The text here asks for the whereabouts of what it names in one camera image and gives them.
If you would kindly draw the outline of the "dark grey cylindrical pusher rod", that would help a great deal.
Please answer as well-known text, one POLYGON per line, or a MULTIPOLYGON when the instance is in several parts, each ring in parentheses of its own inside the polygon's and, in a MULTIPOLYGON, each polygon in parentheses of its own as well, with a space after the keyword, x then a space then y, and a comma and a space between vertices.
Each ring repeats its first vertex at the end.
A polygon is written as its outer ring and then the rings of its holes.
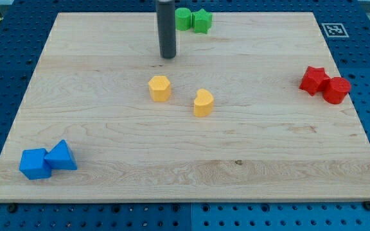
POLYGON ((175 2, 174 0, 157 0, 157 30, 160 55, 171 59, 176 56, 175 2))

